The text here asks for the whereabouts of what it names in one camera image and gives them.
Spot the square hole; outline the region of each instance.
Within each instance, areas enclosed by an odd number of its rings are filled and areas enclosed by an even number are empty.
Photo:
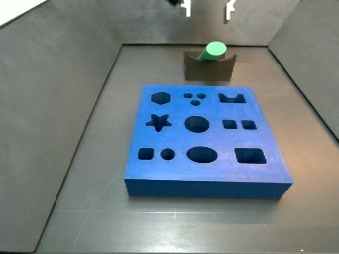
[[[225,129],[237,129],[237,123],[235,120],[223,120],[223,125]]]
[[[255,126],[255,123],[249,120],[243,120],[241,121],[241,124],[243,124],[243,128],[245,130],[256,130],[256,126]]]
[[[139,160],[152,160],[153,158],[153,149],[152,148],[140,148],[137,152]]]
[[[239,163],[264,164],[266,157],[260,148],[236,148],[236,157]]]

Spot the circular hole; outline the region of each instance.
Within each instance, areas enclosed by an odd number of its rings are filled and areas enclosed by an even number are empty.
[[[175,150],[171,148],[165,148],[161,153],[160,156],[164,160],[169,161],[175,158]]]
[[[200,105],[200,101],[199,101],[199,100],[192,100],[192,101],[191,101],[191,104],[192,104],[193,106],[199,106],[199,105]]]
[[[200,99],[204,99],[204,98],[207,97],[207,95],[205,95],[204,93],[199,93],[199,94],[197,94],[197,97],[199,97]]]
[[[191,98],[193,98],[193,95],[192,95],[192,93],[185,93],[185,94],[184,94],[184,97],[188,98],[188,99],[191,99]]]
[[[196,163],[212,163],[217,160],[217,152],[209,147],[191,148],[187,156]]]
[[[185,119],[185,128],[196,133],[209,129],[209,121],[203,116],[191,116]]]

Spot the gray floor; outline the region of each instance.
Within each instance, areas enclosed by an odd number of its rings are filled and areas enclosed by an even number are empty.
[[[87,126],[40,252],[338,252],[338,143],[267,48],[239,54],[295,184],[280,201],[128,198],[123,171],[144,83],[185,82],[179,46],[124,46]]]

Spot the blue foam block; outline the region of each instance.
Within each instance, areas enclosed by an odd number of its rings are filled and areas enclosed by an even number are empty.
[[[129,195],[279,199],[292,176],[249,88],[145,85]]]

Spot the small circular hole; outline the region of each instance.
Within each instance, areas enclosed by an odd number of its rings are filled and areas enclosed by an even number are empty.
[[[188,98],[188,99],[191,99],[191,98],[193,98],[193,95],[192,95],[192,93],[185,93],[185,94],[184,94],[184,97]]]
[[[175,150],[171,148],[165,148],[161,153],[160,156],[164,160],[169,161],[175,158]]]
[[[200,105],[200,101],[199,101],[199,100],[192,100],[192,101],[191,101],[191,104],[192,104],[193,106],[199,106],[199,105]]]
[[[199,94],[197,94],[197,97],[199,97],[200,99],[204,99],[204,98],[207,97],[207,95],[205,95],[204,93],[199,93]]]

